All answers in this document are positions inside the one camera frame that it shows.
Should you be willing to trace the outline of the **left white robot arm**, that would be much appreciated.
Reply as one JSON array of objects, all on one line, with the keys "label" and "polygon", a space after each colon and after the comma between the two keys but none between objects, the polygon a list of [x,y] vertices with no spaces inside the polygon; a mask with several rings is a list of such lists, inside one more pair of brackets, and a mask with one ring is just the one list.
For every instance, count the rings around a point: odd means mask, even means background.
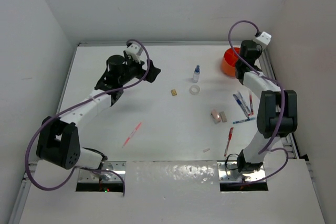
[{"label": "left white robot arm", "polygon": [[79,132],[98,114],[113,106],[122,96],[124,85],[134,78],[154,82],[161,72],[153,62],[149,70],[142,68],[128,55],[113,55],[107,59],[106,70],[98,80],[87,103],[61,116],[44,119],[46,126],[39,134],[36,154],[39,158],[64,169],[75,166],[99,169],[107,156],[93,148],[80,145]]}]

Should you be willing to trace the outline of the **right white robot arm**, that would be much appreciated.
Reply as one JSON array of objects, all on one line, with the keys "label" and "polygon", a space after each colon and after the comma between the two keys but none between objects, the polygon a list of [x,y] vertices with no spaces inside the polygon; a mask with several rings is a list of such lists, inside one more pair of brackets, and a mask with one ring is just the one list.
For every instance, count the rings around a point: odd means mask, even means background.
[{"label": "right white robot arm", "polygon": [[267,78],[255,65],[261,56],[262,46],[252,40],[240,45],[236,63],[236,78],[259,99],[257,132],[249,145],[237,158],[240,173],[257,171],[274,143],[295,132],[298,126],[297,94],[284,90],[275,80]]}]

